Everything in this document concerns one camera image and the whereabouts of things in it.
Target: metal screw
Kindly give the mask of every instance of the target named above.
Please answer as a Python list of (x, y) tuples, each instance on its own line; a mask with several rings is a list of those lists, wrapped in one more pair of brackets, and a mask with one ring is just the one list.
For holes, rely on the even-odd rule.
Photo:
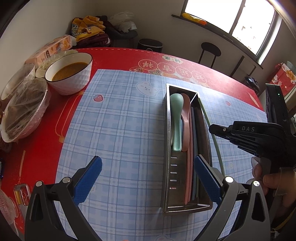
[(233, 178), (232, 177), (226, 177), (225, 181), (227, 181), (228, 183), (232, 183), (233, 182)]
[(64, 177), (63, 178), (63, 183), (68, 183), (70, 181), (70, 178), (69, 177)]
[(40, 187), (42, 185), (42, 181), (36, 182), (36, 187)]
[(254, 184), (254, 186), (256, 186), (256, 187), (259, 187), (259, 186), (260, 186), (260, 183), (259, 183), (258, 181), (254, 181), (253, 184)]

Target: brown broth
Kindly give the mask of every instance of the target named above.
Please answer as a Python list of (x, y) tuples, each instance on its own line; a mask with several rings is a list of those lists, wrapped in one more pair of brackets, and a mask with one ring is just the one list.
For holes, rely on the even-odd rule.
[(66, 79), (74, 74), (77, 74), (81, 70), (83, 70), (87, 66), (87, 63), (84, 62), (77, 62), (77, 63), (72, 63), (64, 68), (60, 69), (52, 78), (52, 81), (58, 81), (58, 80), (63, 80)]

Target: red gift box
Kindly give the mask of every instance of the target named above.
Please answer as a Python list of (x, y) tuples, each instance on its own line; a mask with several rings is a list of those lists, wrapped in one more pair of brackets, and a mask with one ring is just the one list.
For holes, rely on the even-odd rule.
[(283, 95), (286, 96), (295, 87), (296, 76), (284, 63), (281, 63), (270, 83), (279, 85)]

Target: green spoon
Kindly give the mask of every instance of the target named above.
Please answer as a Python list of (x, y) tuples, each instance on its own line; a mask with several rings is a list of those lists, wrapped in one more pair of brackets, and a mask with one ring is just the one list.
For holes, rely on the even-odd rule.
[(181, 113), (184, 99), (180, 94), (172, 94), (170, 96), (170, 109), (174, 121), (174, 140), (173, 151), (181, 151), (182, 149), (182, 135), (181, 135)]

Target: red tablecloth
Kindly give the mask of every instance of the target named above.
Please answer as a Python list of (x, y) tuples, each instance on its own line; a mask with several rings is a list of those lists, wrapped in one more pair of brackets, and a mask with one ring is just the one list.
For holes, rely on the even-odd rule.
[[(203, 65), (155, 52), (123, 48), (87, 48), (93, 56), (91, 78), (97, 69), (119, 69), (158, 74), (200, 84), (240, 99), (260, 110), (262, 106), (255, 92), (236, 80)], [(14, 143), (5, 160), (3, 191), (15, 201), (13, 187), (26, 183), (30, 189), (42, 180), (55, 182), (63, 142), (83, 95), (83, 90), (72, 96), (61, 96), (50, 88), (52, 98), (39, 127), (27, 138)], [(24, 220), (16, 218), (23, 231)]]

